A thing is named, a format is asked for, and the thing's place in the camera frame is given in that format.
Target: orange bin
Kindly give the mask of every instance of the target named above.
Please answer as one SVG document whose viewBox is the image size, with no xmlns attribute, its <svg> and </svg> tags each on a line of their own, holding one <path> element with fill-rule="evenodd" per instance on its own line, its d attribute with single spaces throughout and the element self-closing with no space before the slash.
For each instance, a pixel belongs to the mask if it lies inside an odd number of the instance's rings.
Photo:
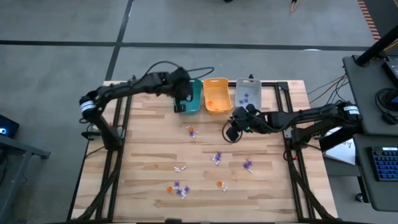
<svg viewBox="0 0 398 224">
<path fill-rule="evenodd" d="M 206 109 L 209 114 L 228 113 L 233 105 L 229 98 L 228 79 L 209 78 L 203 81 Z"/>
</svg>

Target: gray floor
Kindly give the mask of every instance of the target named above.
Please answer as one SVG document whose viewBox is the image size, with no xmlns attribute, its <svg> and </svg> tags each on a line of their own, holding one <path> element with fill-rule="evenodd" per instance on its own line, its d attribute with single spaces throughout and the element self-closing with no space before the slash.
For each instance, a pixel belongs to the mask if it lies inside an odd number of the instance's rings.
<svg viewBox="0 0 398 224">
<path fill-rule="evenodd" d="M 127 0 L 0 0 L 0 40 L 115 41 Z M 125 42 L 369 46 L 373 38 L 356 0 L 135 0 Z M 0 45 L 0 113 L 21 123 L 18 139 L 52 151 L 34 159 L 12 210 L 12 220 L 61 222 L 67 217 L 86 141 L 78 99 L 100 85 L 111 47 Z M 159 60 L 187 68 L 214 66 L 209 77 L 231 80 L 305 80 L 307 90 L 344 75 L 350 51 L 157 49 L 123 47 L 113 80 L 140 77 Z M 158 70 L 170 67 L 159 66 Z M 314 99 L 320 92 L 311 94 Z M 340 95 L 352 100 L 349 85 Z M 329 95 L 312 106 L 321 106 Z M 393 223 L 397 213 L 356 203 L 358 183 L 330 178 L 339 217 Z"/>
</svg>

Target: white object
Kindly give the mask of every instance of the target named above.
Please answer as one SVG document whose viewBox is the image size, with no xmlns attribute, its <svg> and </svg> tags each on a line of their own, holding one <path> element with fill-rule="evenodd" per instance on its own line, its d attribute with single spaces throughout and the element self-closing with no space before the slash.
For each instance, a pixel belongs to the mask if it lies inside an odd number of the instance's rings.
<svg viewBox="0 0 398 224">
<path fill-rule="evenodd" d="M 333 134 L 338 131 L 339 128 L 333 128 L 332 130 L 326 133 L 326 136 Z M 337 161 L 345 162 L 355 166 L 355 144 L 354 140 L 350 139 L 345 141 L 329 150 L 325 153 L 326 157 L 331 159 L 335 159 Z"/>
</svg>

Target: wooden table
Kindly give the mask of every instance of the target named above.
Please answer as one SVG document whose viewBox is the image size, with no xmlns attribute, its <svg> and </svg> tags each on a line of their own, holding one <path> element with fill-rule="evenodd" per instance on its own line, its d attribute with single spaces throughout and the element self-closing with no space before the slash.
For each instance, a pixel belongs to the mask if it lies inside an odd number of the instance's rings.
<svg viewBox="0 0 398 224">
<path fill-rule="evenodd" d="M 294 110 L 308 109 L 304 82 L 288 83 Z M 234 88 L 230 93 L 234 102 Z M 112 101 L 103 113 L 108 121 L 113 120 L 115 107 L 116 101 Z M 162 222 L 166 218 L 181 218 L 183 222 L 297 221 L 287 162 L 282 158 L 281 133 L 244 133 L 240 142 L 229 144 L 221 135 L 229 114 L 209 115 L 202 105 L 198 114 L 183 115 L 175 114 L 172 107 L 172 99 L 166 96 L 138 94 L 132 98 L 115 222 Z M 263 87 L 262 111 L 270 110 L 277 110 L 275 93 Z M 194 140 L 189 137 L 188 125 L 198 130 Z M 102 145 L 101 140 L 92 141 L 88 153 Z M 223 152 L 219 167 L 211 161 L 218 151 Z M 303 156 L 312 192 L 336 217 L 321 152 L 307 148 Z M 78 217 L 98 193 L 105 157 L 106 150 L 102 150 L 86 159 L 72 218 Z M 246 159 L 254 162 L 253 174 L 243 168 Z M 174 167 L 183 166 L 187 169 L 174 171 Z M 176 180 L 192 190 L 183 200 L 166 191 Z M 228 187 L 226 192 L 217 187 L 219 180 Z M 300 198 L 306 214 L 301 190 Z"/>
</svg>

